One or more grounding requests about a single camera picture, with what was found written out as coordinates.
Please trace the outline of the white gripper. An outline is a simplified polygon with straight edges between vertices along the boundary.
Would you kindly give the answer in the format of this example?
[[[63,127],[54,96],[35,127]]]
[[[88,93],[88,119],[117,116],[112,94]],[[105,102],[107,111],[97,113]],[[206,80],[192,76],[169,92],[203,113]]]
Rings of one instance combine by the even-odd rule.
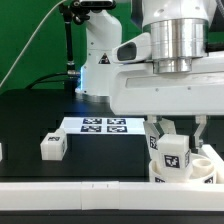
[[[200,149],[206,115],[224,115],[224,61],[194,60],[188,73],[154,74],[151,63],[120,66],[110,84],[110,107],[117,115],[148,115],[156,139],[164,135],[161,116],[196,115],[189,146]]]

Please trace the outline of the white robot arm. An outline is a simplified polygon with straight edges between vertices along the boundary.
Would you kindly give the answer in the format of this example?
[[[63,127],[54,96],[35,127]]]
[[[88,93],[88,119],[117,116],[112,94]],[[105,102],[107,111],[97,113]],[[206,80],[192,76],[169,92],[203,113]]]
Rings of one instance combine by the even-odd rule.
[[[224,115],[224,44],[208,42],[224,0],[79,0],[87,59],[78,92],[117,115],[194,116],[192,136]]]

